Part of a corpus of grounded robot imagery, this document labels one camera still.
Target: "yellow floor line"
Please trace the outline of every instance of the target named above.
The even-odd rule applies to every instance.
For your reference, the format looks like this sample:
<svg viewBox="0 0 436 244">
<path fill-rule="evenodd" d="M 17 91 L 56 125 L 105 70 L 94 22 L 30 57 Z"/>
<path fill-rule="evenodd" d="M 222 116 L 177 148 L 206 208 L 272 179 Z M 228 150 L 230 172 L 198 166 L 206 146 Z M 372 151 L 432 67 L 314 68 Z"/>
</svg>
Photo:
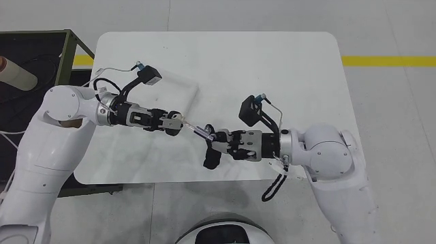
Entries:
<svg viewBox="0 0 436 244">
<path fill-rule="evenodd" d="M 88 55 L 74 56 L 73 66 L 92 66 L 94 60 Z"/>
<path fill-rule="evenodd" d="M 74 57 L 74 66 L 92 66 L 93 62 L 88 55 Z M 436 57 L 344 56 L 342 64 L 354 67 L 436 67 Z"/>
</svg>

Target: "white cable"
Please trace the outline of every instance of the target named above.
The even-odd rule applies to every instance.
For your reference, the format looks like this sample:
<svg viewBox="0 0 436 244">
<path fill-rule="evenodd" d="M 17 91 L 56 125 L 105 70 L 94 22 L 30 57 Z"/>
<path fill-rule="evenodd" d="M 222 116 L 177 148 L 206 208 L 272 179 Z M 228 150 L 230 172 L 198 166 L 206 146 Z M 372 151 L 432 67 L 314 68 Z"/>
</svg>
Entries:
<svg viewBox="0 0 436 244">
<path fill-rule="evenodd" d="M 114 71 L 119 71 L 119 72 L 131 72 L 132 69 L 129 70 L 122 70 L 122 69 L 116 69 L 116 68 L 112 68 L 112 67 L 107 67 L 107 68 L 100 68 L 96 71 L 94 78 L 92 78 L 90 81 L 86 82 L 85 84 L 82 85 L 82 87 L 87 86 L 89 83 L 93 82 L 94 80 L 96 80 L 99 76 L 101 76 L 101 74 L 103 74 L 104 71 L 106 70 L 114 70 Z"/>
<path fill-rule="evenodd" d="M 25 132 L 26 132 L 25 130 L 23 130 L 22 132 L 2 132 L 2 131 L 0 131 L 0 134 L 15 135 L 15 134 L 23 134 Z"/>
<path fill-rule="evenodd" d="M 3 132 L 1 132 L 0 135 L 2 135 L 8 142 L 10 142 L 18 150 L 18 146 L 14 142 L 12 142 L 12 140 L 9 139 L 9 137 L 7 137 Z M 5 199 L 6 193 L 9 190 L 10 185 L 12 184 L 12 178 L 14 178 L 14 175 L 15 175 L 15 169 L 14 171 L 12 171 L 9 180 L 7 180 L 5 189 L 0 193 L 0 202 L 3 202 L 3 200 Z"/>
<path fill-rule="evenodd" d="M 276 106 L 274 106 L 273 104 L 270 104 L 273 108 L 275 108 L 276 110 L 278 110 L 279 112 L 280 112 L 280 122 L 279 122 L 279 132 L 281 131 L 281 124 L 283 123 L 282 122 L 282 119 L 283 119 L 283 113 L 282 113 L 282 111 L 281 110 L 279 110 L 279 108 L 277 108 Z"/>
<path fill-rule="evenodd" d="M 18 150 L 18 146 L 14 142 L 12 142 L 12 140 L 9 139 L 9 137 L 7 137 L 4 133 L 0 133 L 0 135 L 2 135 L 7 141 L 9 141 Z"/>
</svg>

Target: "black clamp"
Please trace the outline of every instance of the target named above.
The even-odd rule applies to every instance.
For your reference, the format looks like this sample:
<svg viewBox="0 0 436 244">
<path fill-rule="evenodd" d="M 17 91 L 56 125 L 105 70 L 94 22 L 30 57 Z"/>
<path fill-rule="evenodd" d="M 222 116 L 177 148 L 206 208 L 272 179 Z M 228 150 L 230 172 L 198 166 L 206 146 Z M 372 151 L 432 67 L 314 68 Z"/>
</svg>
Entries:
<svg viewBox="0 0 436 244">
<path fill-rule="evenodd" d="M 211 130 L 210 134 L 215 133 L 215 129 L 212 125 L 208 124 L 206 125 L 206 129 L 209 128 Z M 217 138 L 216 140 L 223 140 L 227 142 L 227 136 L 224 132 L 218 132 L 216 133 Z M 212 148 L 212 142 L 209 140 L 206 140 L 207 150 L 206 150 L 206 157 L 204 158 L 203 166 L 207 169 L 214 170 L 216 167 L 218 167 L 219 162 L 221 160 L 221 152 L 216 151 Z"/>
<path fill-rule="evenodd" d="M 227 152 L 233 157 L 234 160 L 248 159 L 248 153 L 250 150 L 240 149 L 239 146 L 243 145 L 241 141 L 241 134 L 244 134 L 245 130 L 236 130 L 232 132 L 233 139 L 229 142 L 230 148 Z"/>
<path fill-rule="evenodd" d="M 144 130 L 148 132 L 154 132 L 155 130 L 164 130 L 162 127 L 159 126 L 162 126 L 162 124 L 164 123 L 162 122 L 161 118 L 166 115 L 167 112 L 158 108 L 151 109 L 149 110 L 149 112 L 151 113 L 151 116 L 141 116 L 140 124 L 147 127 L 144 128 Z"/>
</svg>

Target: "black cable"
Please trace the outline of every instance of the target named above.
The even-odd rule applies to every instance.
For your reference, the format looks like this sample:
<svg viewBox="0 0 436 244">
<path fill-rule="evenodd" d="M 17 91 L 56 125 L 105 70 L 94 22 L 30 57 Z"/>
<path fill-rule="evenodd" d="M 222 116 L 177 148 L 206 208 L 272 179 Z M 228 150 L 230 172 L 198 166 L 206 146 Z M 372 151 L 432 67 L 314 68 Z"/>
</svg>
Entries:
<svg viewBox="0 0 436 244">
<path fill-rule="evenodd" d="M 279 176 L 277 176 L 277 178 L 275 179 L 275 181 L 271 184 L 270 187 L 268 187 L 268 189 L 265 191 L 265 193 L 262 195 L 262 202 L 267 202 L 270 201 L 274 198 L 275 194 L 277 194 L 277 192 L 280 190 L 280 187 L 283 185 L 283 183 L 285 182 L 287 175 L 283 175 L 283 178 L 281 180 L 281 182 L 279 183 L 279 185 L 274 189 L 274 191 L 272 192 L 272 194 L 267 197 L 267 195 L 269 194 L 269 192 L 271 192 L 271 190 L 274 188 L 274 186 L 280 181 L 282 175 L 279 174 Z"/>
<path fill-rule="evenodd" d="M 265 124 L 269 129 L 272 130 L 272 132 L 274 132 L 276 135 L 279 135 L 279 126 L 277 126 L 277 124 L 274 122 L 274 120 L 271 119 L 271 117 L 269 117 L 265 112 L 262 111 L 261 116 L 264 117 L 260 119 L 260 121 Z"/>
<path fill-rule="evenodd" d="M 127 100 L 127 96 L 129 95 L 130 91 L 138 86 L 141 83 L 141 80 L 139 78 L 136 78 L 132 80 L 129 84 L 125 85 L 124 88 L 120 91 L 120 99 L 122 101 Z"/>
<path fill-rule="evenodd" d="M 118 87 L 118 85 L 115 84 L 115 82 L 108 80 L 107 78 L 96 78 L 93 82 L 94 91 L 97 91 L 97 82 L 99 82 L 99 81 L 105 81 L 105 82 L 111 84 L 115 89 L 118 90 L 119 93 L 121 93 L 120 87 Z M 101 102 L 100 97 L 98 96 L 98 93 L 95 94 L 95 98 L 97 98 L 98 102 Z"/>
</svg>

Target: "small object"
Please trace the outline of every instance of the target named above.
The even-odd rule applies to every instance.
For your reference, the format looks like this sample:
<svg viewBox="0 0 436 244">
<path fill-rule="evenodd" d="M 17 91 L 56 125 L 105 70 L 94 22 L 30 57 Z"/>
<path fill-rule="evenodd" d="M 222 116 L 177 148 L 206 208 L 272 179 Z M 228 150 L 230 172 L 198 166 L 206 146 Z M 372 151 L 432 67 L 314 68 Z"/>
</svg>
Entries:
<svg viewBox="0 0 436 244">
<path fill-rule="evenodd" d="M 201 127 L 195 127 L 193 125 L 191 125 L 190 123 L 186 122 L 185 120 L 183 120 L 183 125 L 186 125 L 188 128 L 192 129 L 193 132 L 195 134 L 197 134 L 198 136 L 209 140 L 209 141 L 213 141 L 214 137 L 212 135 L 210 135 L 206 130 L 202 129 Z"/>
<path fill-rule="evenodd" d="M 0 57 L 0 81 L 21 91 L 30 91 L 35 88 L 38 79 L 9 59 Z"/>
<path fill-rule="evenodd" d="M 136 62 L 136 66 L 140 71 L 145 68 L 145 65 L 141 63 L 141 61 Z"/>
</svg>

